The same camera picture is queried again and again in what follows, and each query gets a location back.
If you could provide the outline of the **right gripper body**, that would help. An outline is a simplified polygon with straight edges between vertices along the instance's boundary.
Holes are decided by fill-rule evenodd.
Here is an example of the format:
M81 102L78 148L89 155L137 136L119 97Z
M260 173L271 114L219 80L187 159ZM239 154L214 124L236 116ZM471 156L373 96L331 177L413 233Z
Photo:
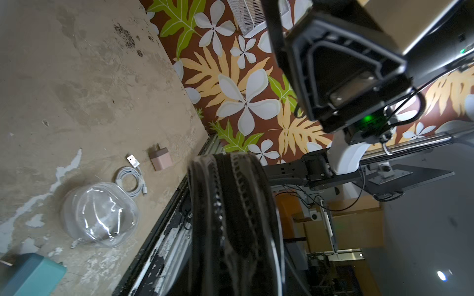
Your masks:
M357 1L314 1L285 32L276 1L263 1L278 66L311 121L333 133L392 104L412 84L407 61Z

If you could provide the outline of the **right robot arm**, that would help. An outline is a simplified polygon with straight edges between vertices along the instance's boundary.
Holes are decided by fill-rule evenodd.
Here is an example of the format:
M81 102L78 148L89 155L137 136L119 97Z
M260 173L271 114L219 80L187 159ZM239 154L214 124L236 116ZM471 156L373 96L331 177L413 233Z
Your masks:
M331 187L360 176L360 161L427 108L424 88L474 60L474 4L450 1L402 49L357 1L314 1L283 31L276 1L263 1L278 66L295 113L333 134L330 148L265 168L271 185Z

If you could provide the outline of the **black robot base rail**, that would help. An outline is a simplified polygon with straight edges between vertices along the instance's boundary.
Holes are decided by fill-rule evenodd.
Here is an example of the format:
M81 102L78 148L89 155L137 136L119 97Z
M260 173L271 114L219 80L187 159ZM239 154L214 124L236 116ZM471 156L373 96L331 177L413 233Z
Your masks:
M187 267L191 245L192 205L188 177L185 176L138 251L114 296L168 296Z

